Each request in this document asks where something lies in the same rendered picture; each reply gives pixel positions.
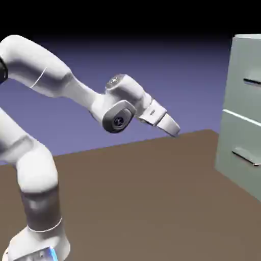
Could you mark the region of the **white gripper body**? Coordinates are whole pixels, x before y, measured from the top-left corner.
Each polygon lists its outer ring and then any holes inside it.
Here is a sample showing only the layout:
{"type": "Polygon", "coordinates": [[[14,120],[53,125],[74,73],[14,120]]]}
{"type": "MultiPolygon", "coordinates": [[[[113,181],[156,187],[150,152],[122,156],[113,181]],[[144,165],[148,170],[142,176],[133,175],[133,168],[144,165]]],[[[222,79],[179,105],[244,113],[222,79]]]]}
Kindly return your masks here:
{"type": "Polygon", "coordinates": [[[180,126],[168,113],[159,121],[157,127],[172,137],[178,136],[180,132],[180,126]]]}

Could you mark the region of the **grey-green painted cabinet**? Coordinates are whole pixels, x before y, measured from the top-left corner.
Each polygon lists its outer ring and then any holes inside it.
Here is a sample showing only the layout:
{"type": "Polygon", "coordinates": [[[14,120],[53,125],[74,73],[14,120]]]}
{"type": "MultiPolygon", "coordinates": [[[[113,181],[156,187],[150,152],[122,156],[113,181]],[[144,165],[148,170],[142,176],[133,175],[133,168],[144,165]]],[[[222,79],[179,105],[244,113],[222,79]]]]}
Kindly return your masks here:
{"type": "Polygon", "coordinates": [[[232,39],[215,168],[261,202],[261,34],[232,39]]]}

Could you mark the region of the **grey-green drawer front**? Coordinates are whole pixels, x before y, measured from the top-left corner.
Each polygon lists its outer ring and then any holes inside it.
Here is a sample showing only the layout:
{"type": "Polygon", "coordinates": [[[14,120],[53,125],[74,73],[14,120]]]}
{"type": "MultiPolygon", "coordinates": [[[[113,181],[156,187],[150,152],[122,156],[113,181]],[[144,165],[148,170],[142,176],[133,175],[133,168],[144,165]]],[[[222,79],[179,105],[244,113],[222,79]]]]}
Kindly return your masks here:
{"type": "Polygon", "coordinates": [[[261,34],[239,34],[232,39],[223,108],[261,123],[261,34]]]}
{"type": "Polygon", "coordinates": [[[254,155],[261,156],[261,123],[224,110],[215,168],[261,201],[261,166],[254,166],[235,155],[232,152],[235,147],[241,147],[254,155]]]}

